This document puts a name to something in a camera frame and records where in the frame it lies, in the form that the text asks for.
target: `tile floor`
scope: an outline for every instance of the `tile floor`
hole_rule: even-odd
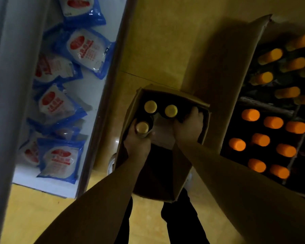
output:
[[[213,35],[270,13],[305,26],[305,0],[138,0],[89,187],[106,175],[139,87],[162,84],[194,93],[197,66]],[[189,196],[211,244],[244,243],[195,172]],[[162,202],[133,199],[129,243],[169,243]],[[13,185],[1,243],[33,243],[72,202]]]

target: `black pants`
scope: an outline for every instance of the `black pants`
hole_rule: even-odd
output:
[[[132,197],[126,208],[121,228],[114,244],[127,244],[129,242],[129,218],[132,211]],[[162,218],[167,223],[168,236],[171,244],[175,243],[207,243],[205,231],[193,208],[185,189],[174,203],[164,203]]]

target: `open cardboard box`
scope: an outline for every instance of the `open cardboard box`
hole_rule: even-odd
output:
[[[277,23],[271,17],[263,16],[239,28],[228,29],[219,77],[206,78],[204,82],[208,87],[203,93],[203,100],[210,103],[212,112],[204,146],[218,154],[256,46],[273,41],[283,33],[305,34],[303,27],[289,22]]]
[[[125,122],[123,124],[119,146],[117,150],[115,167],[120,166],[128,157],[123,141],[126,138],[129,126],[134,119],[137,109],[140,104],[142,96],[147,92],[160,92],[173,94],[187,99],[192,105],[198,106],[204,110],[204,126],[202,133],[198,139],[198,142],[203,144],[206,138],[208,123],[209,123],[209,104],[201,101],[200,99],[178,90],[174,90],[168,87],[149,85],[145,88],[137,90],[137,94],[134,97],[130,107],[127,110]],[[171,129],[172,120],[168,120],[170,123],[169,130]],[[172,131],[169,133],[168,140],[172,142],[174,140]],[[161,200],[166,202],[173,202],[177,200],[179,193],[181,192],[186,178],[192,168],[191,163],[179,150],[176,144],[171,143],[172,150],[166,149],[155,145],[157,140],[152,141],[151,150],[147,161],[142,168],[137,183],[134,188],[134,193],[145,198]]]

